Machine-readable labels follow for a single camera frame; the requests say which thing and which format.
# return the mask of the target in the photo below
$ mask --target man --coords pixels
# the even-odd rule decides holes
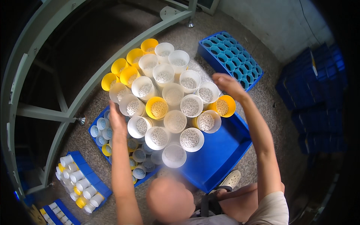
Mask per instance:
[[[243,107],[257,155],[258,183],[228,192],[234,185],[230,182],[226,185],[223,182],[224,186],[209,195],[215,197],[216,203],[212,204],[220,211],[201,212],[201,215],[203,213],[209,215],[209,217],[201,217],[198,213],[194,213],[194,198],[183,184],[166,177],[157,178],[147,191],[151,212],[157,221],[163,224],[235,225],[238,222],[246,222],[247,225],[288,224],[289,212],[284,197],[285,187],[281,182],[269,127],[250,96],[236,80],[222,73],[215,73],[213,80],[221,90],[225,90]],[[110,102],[110,108],[110,122],[116,137],[113,139],[112,184],[118,224],[142,224],[129,170],[126,123],[113,102]]]

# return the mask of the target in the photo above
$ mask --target concrete floor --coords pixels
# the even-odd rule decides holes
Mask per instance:
[[[71,35],[81,38],[87,35],[89,29],[92,34],[98,37],[96,39],[98,42],[94,43],[91,42],[91,39],[88,39],[85,40],[86,43],[79,44],[78,48],[83,49],[84,52],[73,52],[69,57],[59,59],[59,64],[67,65],[60,68],[60,74],[64,74],[64,77],[61,79],[63,90],[68,90],[68,87],[71,87],[71,90],[73,90],[65,94],[68,104],[72,102],[72,99],[74,99],[87,80],[110,56],[136,35],[160,21],[154,15],[134,8],[129,10],[129,6],[124,5],[112,7],[111,9],[97,12],[97,14],[98,16],[90,14],[79,22],[73,31],[69,33],[69,37],[64,39],[62,45],[58,48],[58,55],[65,54],[68,49],[74,47]],[[131,27],[129,32],[124,33],[124,30],[121,30],[120,25],[123,22],[127,22],[126,27]],[[215,71],[197,54],[199,40],[221,30],[226,30],[248,50],[265,72],[262,79],[249,91],[249,94],[259,108],[273,135],[282,182],[285,184],[285,196],[289,203],[303,176],[307,158],[301,154],[297,145],[298,133],[291,122],[290,112],[286,110],[274,88],[281,72],[280,63],[258,38],[239,22],[223,12],[216,12],[214,16],[196,13],[193,22],[195,27],[192,29],[187,28],[185,26],[186,21],[183,21],[164,30],[154,38],[159,42],[171,43],[175,49],[186,51],[190,56],[189,69],[197,71],[202,77],[202,82],[211,81],[211,75]],[[86,61],[86,64],[79,63],[78,58],[80,55],[86,57],[82,61],[82,63]],[[111,166],[87,131],[94,119],[108,105],[108,99],[108,92],[103,91],[100,85],[93,90],[86,103],[81,107],[81,112],[87,115],[89,122],[84,126],[76,124],[68,131],[68,135],[63,140],[60,149],[60,157],[66,155],[68,151],[80,151],[94,172],[111,188]],[[245,119],[239,103],[237,103],[237,112]],[[256,154],[253,146],[249,148],[244,157],[235,166],[235,169],[240,170],[242,173],[238,188],[257,181]],[[145,224],[151,224],[153,221],[145,199],[146,189],[153,179],[154,177],[135,188],[136,198]],[[54,187],[50,188],[49,191],[53,193],[54,197],[60,198],[82,223],[116,224],[116,205],[113,195],[108,198],[103,207],[92,215],[87,216],[71,200],[55,176],[53,181]],[[194,193],[195,203],[200,201],[200,197],[203,194],[202,191]]]

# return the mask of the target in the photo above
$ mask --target yellow plastic cup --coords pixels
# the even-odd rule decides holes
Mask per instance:
[[[109,144],[105,144],[105,145],[103,145],[103,146],[101,147],[101,151],[103,152],[103,154],[104,154],[105,156],[109,157],[109,156],[111,156],[112,154],[106,150],[106,146],[107,146],[107,145],[110,147]]]
[[[120,74],[122,72],[120,72],[120,69],[125,69],[127,67],[129,67],[129,64],[127,63],[126,59],[117,59],[111,66],[111,72],[120,78]]]
[[[228,104],[229,106],[229,109],[228,109],[228,112],[225,114],[225,115],[220,115],[220,113],[217,111],[217,108],[216,108],[216,104],[217,104],[217,101],[219,101],[220,99],[226,101],[226,103]],[[236,104],[235,104],[235,101],[234,99],[229,96],[229,95],[223,95],[223,96],[220,96],[215,102],[211,103],[208,105],[207,107],[208,110],[214,110],[215,112],[217,112],[221,117],[230,117],[232,116],[234,113],[235,113],[235,110],[236,110]]]
[[[103,80],[101,81],[101,87],[104,91],[110,91],[110,84],[116,80],[116,83],[120,82],[120,79],[113,73],[108,73],[104,76]]]
[[[139,74],[139,71],[135,68],[135,67],[127,67],[125,68],[121,75],[120,75],[120,81],[121,83],[125,84],[127,87],[131,88],[132,87],[132,83],[129,84],[129,78],[134,75],[137,74],[137,77],[141,77],[141,75]]]
[[[155,55],[155,47],[159,44],[159,42],[156,39],[149,38],[146,39],[141,43],[141,50],[144,52],[144,54],[154,54]],[[146,51],[149,48],[154,48],[152,51]]]
[[[155,102],[163,102],[166,104],[166,113],[164,113],[164,115],[161,118],[156,118],[153,113],[151,112],[151,107],[153,106],[153,104]],[[165,115],[167,114],[167,112],[169,111],[169,106],[167,105],[165,99],[161,98],[161,97],[152,97],[148,100],[148,102],[146,103],[145,106],[145,110],[146,113],[148,114],[148,116],[150,116],[150,118],[155,119],[155,120],[163,120]]]
[[[126,61],[133,67],[135,67],[137,70],[141,71],[140,66],[139,66],[139,62],[133,63],[134,59],[136,59],[137,57],[143,57],[144,56],[144,52],[141,49],[133,49],[131,50],[127,56],[126,56]]]

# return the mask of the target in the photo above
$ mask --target metal frame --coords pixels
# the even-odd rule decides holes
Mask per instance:
[[[85,101],[94,87],[101,81],[103,76],[110,71],[112,63],[118,58],[125,58],[126,54],[131,49],[140,46],[144,40],[154,36],[169,26],[186,18],[190,18],[191,20],[195,15],[197,0],[190,0],[190,7],[178,5],[179,7],[182,7],[184,11],[174,15],[172,18],[166,19],[154,25],[122,47],[90,78],[69,108],[66,105],[60,86],[55,86],[55,91],[61,111],[54,111],[19,103],[19,96],[23,83],[29,68],[33,63],[52,73],[55,81],[58,80],[56,70],[40,61],[37,61],[35,56],[52,31],[71,12],[73,12],[75,8],[84,2],[85,0],[45,1],[35,12],[20,34],[5,69],[1,87],[1,149],[8,174],[10,175],[10,180],[20,199],[23,199],[27,194],[42,190],[48,186],[48,179],[53,165],[53,160],[66,129],[70,123],[76,121],[75,114],[79,110],[80,105]],[[27,190],[26,193],[24,193],[21,187],[15,160],[15,115],[61,122],[49,150],[45,171],[43,174],[40,174],[42,184]]]

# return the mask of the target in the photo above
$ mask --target translucent plastic cup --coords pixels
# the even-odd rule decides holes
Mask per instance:
[[[187,67],[189,65],[189,61],[190,61],[189,55],[186,52],[181,51],[181,50],[173,51],[172,53],[170,53],[168,59],[169,59],[170,65],[174,68],[175,73],[184,72],[187,69]],[[183,60],[185,62],[185,65],[184,66],[175,65],[174,63],[178,59]]]
[[[156,56],[158,57],[159,59],[159,63],[162,64],[162,63],[167,63],[169,64],[169,59],[168,59],[168,55],[165,56],[165,57],[162,57],[161,56],[161,53],[163,53],[164,51],[168,51],[170,53],[172,53],[174,51],[174,46],[170,43],[160,43],[158,44],[156,47],[155,47],[155,54]]]
[[[166,83],[160,83],[160,82],[157,81],[158,75],[159,75],[159,73],[161,73],[161,72],[167,72],[167,73],[169,73],[170,79],[169,79],[169,81],[167,81]],[[157,65],[157,66],[154,68],[153,75],[154,75],[154,79],[155,79],[156,84],[157,84],[159,87],[165,87],[166,85],[174,82],[175,70],[174,70],[174,68],[173,68],[171,65],[169,65],[169,64],[160,64],[160,65]]]
[[[187,148],[187,147],[185,147],[185,146],[181,143],[181,137],[184,135],[184,132],[186,132],[187,130],[193,130],[193,131],[195,131],[195,132],[198,134],[198,136],[199,136],[199,142],[198,142],[198,144],[197,144],[195,147]],[[193,128],[193,127],[187,128],[187,129],[184,130],[184,131],[181,133],[181,135],[180,135],[180,145],[181,145],[181,147],[182,147],[185,151],[187,151],[187,152],[196,152],[196,151],[199,151],[199,150],[201,149],[201,147],[204,145],[204,141],[205,141],[205,138],[204,138],[203,133],[202,133],[199,129],[197,129],[197,128]]]
[[[151,91],[144,97],[140,97],[140,88],[143,85],[146,84],[150,84],[151,85]],[[156,88],[153,85],[153,82],[151,81],[150,78],[148,77],[139,77],[137,78],[133,83],[132,83],[132,93],[133,95],[135,95],[136,97],[140,98],[141,100],[144,100],[145,102],[147,102],[150,98],[158,96],[158,93],[156,91]]]
[[[139,101],[139,108],[133,115],[130,116],[127,113],[127,105],[133,100]],[[144,106],[144,103],[142,101],[140,101],[135,95],[126,95],[121,99],[121,101],[119,103],[119,109],[120,109],[120,112],[122,114],[124,114],[125,116],[129,116],[129,117],[142,116],[145,111],[145,106]]]
[[[145,120],[146,125],[147,125],[147,130],[150,129],[151,127],[153,127],[153,122],[149,118],[141,117],[141,116],[132,117],[129,120],[129,122],[127,123],[127,130],[133,138],[142,138],[145,136],[145,134],[141,134],[136,127],[136,123],[141,118],[143,118]]]
[[[167,157],[166,157],[166,153],[167,151],[173,149],[173,148],[177,148],[179,150],[182,150],[183,151],[183,157],[178,160],[178,161],[171,161],[169,160]],[[164,149],[164,151],[162,152],[162,160],[164,162],[164,164],[167,166],[167,167],[170,167],[170,168],[179,168],[180,166],[182,166],[185,161],[186,161],[186,151],[178,144],[169,144],[168,146],[166,146],[166,148]]]
[[[183,84],[181,83],[181,81],[183,81],[185,78],[192,78],[195,80],[196,82],[196,87],[194,89],[187,89],[183,86]],[[200,86],[201,83],[201,78],[200,75],[198,74],[198,72],[193,71],[193,70],[186,70],[184,71],[181,75],[180,75],[180,82],[179,84],[181,85],[181,87],[183,88],[184,93],[190,94],[190,93],[194,93],[196,91],[196,89]]]
[[[152,78],[153,77],[153,69],[154,68],[151,68],[151,69],[146,69],[146,66],[149,64],[149,63],[155,63],[156,65],[159,64],[159,59],[157,58],[156,55],[153,55],[153,54],[147,54],[147,55],[144,55],[140,61],[139,61],[139,67],[141,68],[141,70],[143,71],[143,74],[147,77],[150,77]]]
[[[189,99],[189,98],[194,99],[194,100],[198,103],[198,105],[199,105],[198,111],[197,111],[194,115],[192,115],[192,116],[186,115],[186,114],[184,113],[183,109],[182,109],[182,105],[183,105],[184,101],[185,101],[186,99]],[[191,94],[191,95],[185,96],[185,97],[181,100],[180,108],[181,108],[181,111],[182,111],[187,117],[192,118],[192,117],[197,117],[198,115],[200,115],[200,113],[203,111],[204,104],[203,104],[203,101],[201,100],[201,98],[200,98],[199,96]]]
[[[157,145],[151,139],[151,133],[157,128],[161,128],[166,132],[167,141],[163,145]],[[169,141],[170,141],[170,132],[164,127],[152,127],[150,129],[148,129],[148,131],[145,134],[145,143],[148,145],[149,148],[151,148],[153,150],[161,150],[161,149],[165,148],[165,146],[169,143]]]
[[[203,101],[204,104],[209,104],[215,102],[219,98],[219,88],[213,82],[202,83],[199,88],[195,91],[195,94],[200,97],[199,90],[200,88],[209,88],[212,92],[212,99],[210,102]]]
[[[119,103],[119,99],[117,97],[117,95],[119,94],[120,91],[122,90],[126,90],[125,95],[131,94],[131,90],[129,88],[126,87],[125,84],[123,83],[116,83],[112,86],[112,88],[109,91],[109,97],[110,99],[115,102],[115,103]]]

